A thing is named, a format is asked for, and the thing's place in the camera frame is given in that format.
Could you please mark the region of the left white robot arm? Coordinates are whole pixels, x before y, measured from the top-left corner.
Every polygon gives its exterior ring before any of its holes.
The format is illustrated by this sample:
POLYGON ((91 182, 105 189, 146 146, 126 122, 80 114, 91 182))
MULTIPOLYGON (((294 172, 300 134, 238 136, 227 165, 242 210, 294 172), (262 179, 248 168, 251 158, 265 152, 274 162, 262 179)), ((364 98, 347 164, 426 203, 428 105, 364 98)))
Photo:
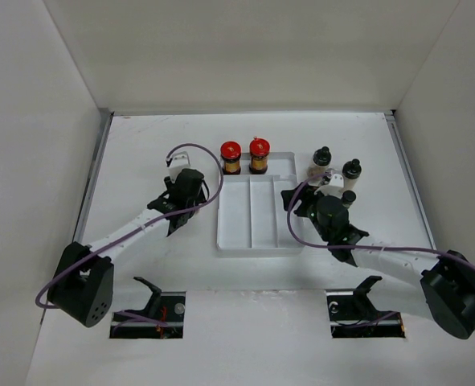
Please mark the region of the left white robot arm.
POLYGON ((198 170, 185 168, 164 183, 166 191, 125 226, 91 244, 75 241, 64 249, 46 290, 48 303, 85 327, 105 317, 113 302, 115 263, 171 236, 207 201, 204 174, 198 170))

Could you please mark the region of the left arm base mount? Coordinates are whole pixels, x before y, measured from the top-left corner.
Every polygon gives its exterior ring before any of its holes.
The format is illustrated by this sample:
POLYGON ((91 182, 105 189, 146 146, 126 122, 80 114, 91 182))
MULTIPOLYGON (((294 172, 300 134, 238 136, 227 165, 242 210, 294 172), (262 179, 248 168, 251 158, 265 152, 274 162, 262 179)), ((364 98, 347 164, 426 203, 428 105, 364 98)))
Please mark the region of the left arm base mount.
POLYGON ((125 308, 116 309, 109 328, 110 339, 182 339, 186 314, 186 292, 163 291, 143 277, 140 284, 117 293, 114 300, 125 308))

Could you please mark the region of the red-capped amber sauce jar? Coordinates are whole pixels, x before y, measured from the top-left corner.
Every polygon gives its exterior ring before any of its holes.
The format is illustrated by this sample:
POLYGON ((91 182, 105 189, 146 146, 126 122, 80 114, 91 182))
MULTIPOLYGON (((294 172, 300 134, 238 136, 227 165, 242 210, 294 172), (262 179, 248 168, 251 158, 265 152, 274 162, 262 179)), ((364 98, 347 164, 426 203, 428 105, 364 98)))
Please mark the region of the red-capped amber sauce jar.
POLYGON ((239 175, 241 172, 240 158, 242 150, 240 144, 234 141, 224 142, 220 146, 220 156, 223 161, 223 173, 226 175, 239 175))

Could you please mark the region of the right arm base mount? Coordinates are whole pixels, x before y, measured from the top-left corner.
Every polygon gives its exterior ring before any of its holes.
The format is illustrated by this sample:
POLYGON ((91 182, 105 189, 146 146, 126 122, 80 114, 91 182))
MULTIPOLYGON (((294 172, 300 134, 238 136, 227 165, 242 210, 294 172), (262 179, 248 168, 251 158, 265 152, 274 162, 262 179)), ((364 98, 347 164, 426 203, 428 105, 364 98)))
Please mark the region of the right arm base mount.
POLYGON ((369 276, 353 289, 326 292, 330 333, 334 339, 405 338, 400 313, 379 311, 367 297, 380 276, 369 276))

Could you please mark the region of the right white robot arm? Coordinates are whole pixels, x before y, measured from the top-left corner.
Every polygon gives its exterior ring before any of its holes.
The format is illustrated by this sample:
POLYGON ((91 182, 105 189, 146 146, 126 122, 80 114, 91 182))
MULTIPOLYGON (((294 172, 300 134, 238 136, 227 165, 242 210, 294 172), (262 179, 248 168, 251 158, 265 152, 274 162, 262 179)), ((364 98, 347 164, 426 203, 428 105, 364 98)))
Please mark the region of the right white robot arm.
POLYGON ((307 219, 337 261, 377 276, 354 290, 352 306, 362 318, 380 310, 413 314, 435 322, 458 339, 475 331, 475 265, 460 253, 395 247, 376 240, 350 222, 353 191, 340 195, 300 183, 280 193, 288 217, 307 219))

